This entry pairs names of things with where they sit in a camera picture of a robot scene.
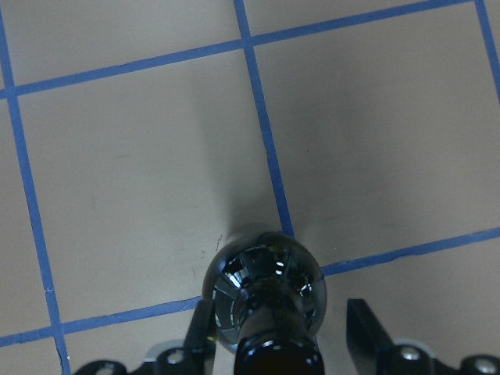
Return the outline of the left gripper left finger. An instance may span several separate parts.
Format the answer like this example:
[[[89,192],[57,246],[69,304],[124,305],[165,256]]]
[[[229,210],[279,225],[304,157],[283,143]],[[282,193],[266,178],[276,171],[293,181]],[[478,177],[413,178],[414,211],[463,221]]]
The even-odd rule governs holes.
[[[214,301],[202,299],[196,305],[183,344],[156,357],[154,374],[212,374],[215,354]]]

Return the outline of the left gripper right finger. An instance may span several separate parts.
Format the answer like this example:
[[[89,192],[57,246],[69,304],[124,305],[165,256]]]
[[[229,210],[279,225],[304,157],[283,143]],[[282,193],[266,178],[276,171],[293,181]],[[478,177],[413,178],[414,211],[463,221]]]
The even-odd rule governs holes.
[[[430,356],[414,345],[397,345],[363,299],[349,299],[346,344],[359,374],[432,374]]]

